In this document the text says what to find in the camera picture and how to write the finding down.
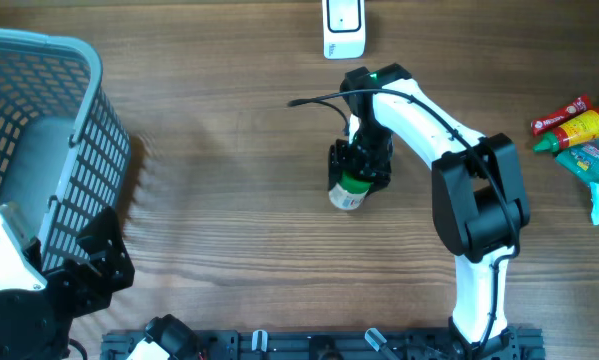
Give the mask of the green lid jar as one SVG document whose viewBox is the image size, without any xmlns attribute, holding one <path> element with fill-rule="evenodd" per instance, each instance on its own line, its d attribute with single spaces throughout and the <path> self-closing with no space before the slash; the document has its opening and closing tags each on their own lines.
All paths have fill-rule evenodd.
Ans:
<svg viewBox="0 0 599 360">
<path fill-rule="evenodd" d="M 362 204 L 371 186 L 371 182 L 359 180 L 348 172 L 343 172 L 328 191 L 328 196 L 336 208 L 355 210 Z"/>
</svg>

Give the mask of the red sachet stick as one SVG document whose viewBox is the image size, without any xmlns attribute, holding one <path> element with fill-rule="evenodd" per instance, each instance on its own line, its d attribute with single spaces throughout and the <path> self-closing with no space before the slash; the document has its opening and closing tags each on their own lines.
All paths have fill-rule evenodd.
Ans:
<svg viewBox="0 0 599 360">
<path fill-rule="evenodd" d="M 548 130 L 565 123 L 566 121 L 587 110 L 590 110 L 591 107 L 592 103 L 587 95 L 579 96 L 554 113 L 533 120 L 531 122 L 531 132 L 534 136 L 544 134 Z"/>
</svg>

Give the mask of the green cap sauce bottle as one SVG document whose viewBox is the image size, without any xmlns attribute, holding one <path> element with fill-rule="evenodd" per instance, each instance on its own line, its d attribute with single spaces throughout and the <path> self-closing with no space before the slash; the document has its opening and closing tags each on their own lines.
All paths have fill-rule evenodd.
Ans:
<svg viewBox="0 0 599 360">
<path fill-rule="evenodd" d="M 535 153 L 556 153 L 599 138 L 599 107 L 553 128 L 533 147 Z"/>
</svg>

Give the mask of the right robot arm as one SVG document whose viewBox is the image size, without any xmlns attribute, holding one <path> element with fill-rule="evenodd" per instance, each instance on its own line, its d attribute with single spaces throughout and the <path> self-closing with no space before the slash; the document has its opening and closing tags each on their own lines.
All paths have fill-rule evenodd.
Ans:
<svg viewBox="0 0 599 360">
<path fill-rule="evenodd" d="M 393 139 L 399 137 L 430 171 L 433 224 L 455 257 L 453 335 L 472 358 L 503 348 L 506 270 L 519 255 L 520 231 L 530 220 L 512 140 L 460 124 L 398 64 L 346 73 L 338 95 L 351 115 L 345 139 L 329 149 L 331 203 L 355 210 L 385 189 Z"/>
</svg>

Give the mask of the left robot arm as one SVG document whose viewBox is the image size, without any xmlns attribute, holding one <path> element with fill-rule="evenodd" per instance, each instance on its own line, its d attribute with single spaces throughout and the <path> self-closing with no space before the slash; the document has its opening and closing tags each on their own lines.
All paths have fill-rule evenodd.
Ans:
<svg viewBox="0 0 599 360">
<path fill-rule="evenodd" d="M 77 235 L 88 260 L 44 269 L 41 244 L 0 206 L 0 359 L 64 359 L 74 319 L 109 307 L 134 267 L 115 210 L 101 210 Z"/>
</svg>

